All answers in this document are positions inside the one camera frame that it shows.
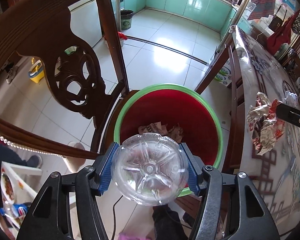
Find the black shoulder bag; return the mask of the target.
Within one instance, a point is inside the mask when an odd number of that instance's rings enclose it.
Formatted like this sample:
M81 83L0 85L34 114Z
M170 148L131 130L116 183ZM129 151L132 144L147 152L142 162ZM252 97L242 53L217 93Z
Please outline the black shoulder bag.
M281 19L277 14L278 12L280 11L282 5L279 6L279 8L277 9L276 13L273 15L273 18L270 22L270 24L268 25L268 27L273 31L273 32L276 32L283 24L284 20L285 20L285 17L286 17L286 13L287 13L287 10L285 11L285 15L284 15L284 18Z

